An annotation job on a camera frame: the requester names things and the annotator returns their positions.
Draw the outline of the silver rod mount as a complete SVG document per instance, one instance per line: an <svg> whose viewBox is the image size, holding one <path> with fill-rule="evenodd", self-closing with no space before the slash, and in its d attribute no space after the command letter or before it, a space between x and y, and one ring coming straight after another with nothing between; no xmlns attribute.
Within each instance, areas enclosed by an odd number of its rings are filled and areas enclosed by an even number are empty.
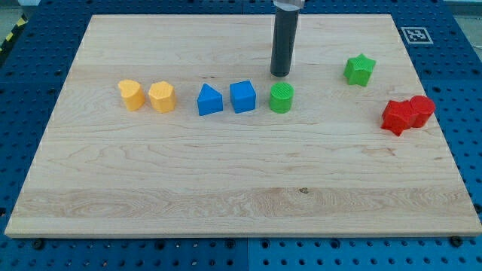
<svg viewBox="0 0 482 271"><path fill-rule="evenodd" d="M273 3L284 11L299 11L304 8L304 0L273 0Z"/></svg>

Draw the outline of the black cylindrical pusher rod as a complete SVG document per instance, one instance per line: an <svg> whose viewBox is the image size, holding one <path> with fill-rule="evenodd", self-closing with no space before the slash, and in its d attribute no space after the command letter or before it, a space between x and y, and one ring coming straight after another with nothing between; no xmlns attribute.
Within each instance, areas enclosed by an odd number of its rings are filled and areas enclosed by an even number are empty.
<svg viewBox="0 0 482 271"><path fill-rule="evenodd" d="M270 63L270 72L276 77L285 77L291 70L298 16L299 10L276 9Z"/></svg>

